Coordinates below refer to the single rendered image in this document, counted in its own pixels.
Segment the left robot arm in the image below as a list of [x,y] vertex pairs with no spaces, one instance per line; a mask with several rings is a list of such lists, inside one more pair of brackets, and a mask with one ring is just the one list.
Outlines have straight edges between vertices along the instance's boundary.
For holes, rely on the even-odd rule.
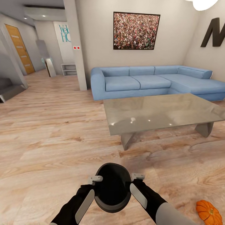
[[84,214],[90,207],[95,196],[100,195],[100,185],[93,185],[93,182],[101,182],[102,176],[89,176],[88,184],[81,185],[76,195],[63,205],[59,214],[49,225],[79,225]]

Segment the pumpkin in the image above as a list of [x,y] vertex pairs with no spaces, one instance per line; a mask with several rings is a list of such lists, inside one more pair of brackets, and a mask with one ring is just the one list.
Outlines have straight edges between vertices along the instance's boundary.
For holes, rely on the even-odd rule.
[[222,216],[210,202],[200,200],[196,205],[198,215],[204,221],[205,225],[223,225]]

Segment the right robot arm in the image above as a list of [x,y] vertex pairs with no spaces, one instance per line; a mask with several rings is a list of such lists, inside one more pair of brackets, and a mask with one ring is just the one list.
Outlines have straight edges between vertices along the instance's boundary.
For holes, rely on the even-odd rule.
[[125,182],[125,191],[132,193],[156,225],[198,225],[146,186],[142,173],[132,173],[131,177],[131,182]]

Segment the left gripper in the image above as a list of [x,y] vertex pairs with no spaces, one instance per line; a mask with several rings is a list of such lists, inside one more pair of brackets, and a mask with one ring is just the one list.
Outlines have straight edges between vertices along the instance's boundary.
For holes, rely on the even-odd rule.
[[100,185],[91,185],[91,187],[95,191],[95,196],[99,196],[100,195]]

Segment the cauldron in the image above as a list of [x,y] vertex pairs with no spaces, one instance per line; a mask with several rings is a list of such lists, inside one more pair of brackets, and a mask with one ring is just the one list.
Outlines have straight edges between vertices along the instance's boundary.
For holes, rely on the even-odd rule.
[[125,191],[125,182],[132,181],[128,170],[122,165],[109,162],[98,169],[97,175],[103,177],[101,182],[93,182],[93,185],[100,185],[100,195],[94,197],[98,206],[109,213],[124,209],[132,194]]

